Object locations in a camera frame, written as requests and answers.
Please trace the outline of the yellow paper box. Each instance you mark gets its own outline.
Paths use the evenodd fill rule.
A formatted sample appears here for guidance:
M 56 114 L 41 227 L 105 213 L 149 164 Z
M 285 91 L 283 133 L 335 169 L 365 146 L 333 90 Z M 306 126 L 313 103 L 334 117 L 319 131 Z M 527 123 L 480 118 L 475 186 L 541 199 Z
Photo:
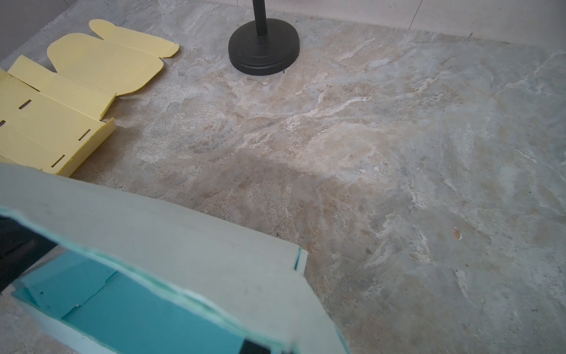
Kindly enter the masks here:
M 54 69 L 20 56 L 1 72 L 1 162 L 70 176 L 114 132 L 104 116 L 116 97 L 140 90 L 179 44 L 89 22 L 49 45 Z

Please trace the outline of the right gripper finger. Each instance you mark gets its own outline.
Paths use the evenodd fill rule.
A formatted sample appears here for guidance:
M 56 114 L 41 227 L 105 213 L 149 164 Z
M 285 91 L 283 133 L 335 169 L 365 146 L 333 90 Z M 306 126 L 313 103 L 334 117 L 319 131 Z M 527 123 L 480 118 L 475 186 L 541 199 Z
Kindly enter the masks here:
M 246 339 L 239 354 L 271 354 L 271 350 Z

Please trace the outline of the light blue paper box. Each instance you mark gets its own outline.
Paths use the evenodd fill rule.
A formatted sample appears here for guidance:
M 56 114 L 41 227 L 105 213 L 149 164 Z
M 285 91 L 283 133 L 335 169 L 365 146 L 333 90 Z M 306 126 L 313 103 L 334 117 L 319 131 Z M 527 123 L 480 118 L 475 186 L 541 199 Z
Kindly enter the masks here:
M 1 214 L 231 333 L 347 353 L 291 242 L 166 201 L 1 165 Z

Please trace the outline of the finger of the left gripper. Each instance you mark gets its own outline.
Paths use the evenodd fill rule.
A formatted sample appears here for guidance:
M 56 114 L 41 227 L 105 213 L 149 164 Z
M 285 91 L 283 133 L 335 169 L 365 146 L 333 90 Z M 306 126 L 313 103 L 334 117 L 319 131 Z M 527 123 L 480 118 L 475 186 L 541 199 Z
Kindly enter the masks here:
M 56 247 L 56 243 L 1 217 L 1 291 Z

